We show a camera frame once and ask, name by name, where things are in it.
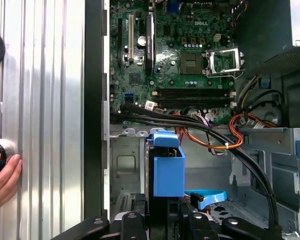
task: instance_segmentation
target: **motherboard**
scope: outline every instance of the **motherboard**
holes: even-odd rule
[[[119,111],[128,102],[227,123],[235,91],[228,70],[238,70],[232,19],[229,3],[113,0],[111,109]]]

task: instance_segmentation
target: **pcie slot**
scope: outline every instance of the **pcie slot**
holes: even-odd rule
[[[118,40],[117,40],[117,59],[118,66],[121,66],[122,62],[122,35],[123,35],[123,19],[118,19]]]
[[[132,14],[130,14],[128,16],[128,41],[129,41],[129,50],[128,50],[128,57],[129,57],[129,62],[133,63],[134,62],[134,38],[135,38],[135,30],[134,30],[134,24],[135,24],[135,20],[134,20],[134,16]]]

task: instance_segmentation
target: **ribbed metal panel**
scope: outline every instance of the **ribbed metal panel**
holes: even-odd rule
[[[0,0],[0,137],[23,157],[0,240],[50,240],[83,218],[85,1]]]

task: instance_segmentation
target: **green circuit board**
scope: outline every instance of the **green circuit board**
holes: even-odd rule
[[[156,4],[153,11],[155,63],[149,73],[145,64],[145,47],[139,44],[146,37],[147,1],[116,0],[111,3],[110,106],[113,110],[118,111],[127,98],[130,98],[127,102],[143,107],[146,101],[153,101],[157,88],[235,89],[231,77],[208,78],[202,73],[204,66],[198,65],[198,59],[203,58],[205,51],[234,46],[230,6],[184,3],[180,4],[178,13],[168,13],[166,2]],[[125,57],[130,16],[133,16],[133,64]],[[215,69],[229,69],[233,64],[233,56],[222,56],[216,61]],[[229,106],[212,111],[215,123],[226,123],[231,117]]]

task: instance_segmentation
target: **black plastic frame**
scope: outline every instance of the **black plastic frame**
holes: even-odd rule
[[[84,218],[102,214],[103,0],[85,0]]]

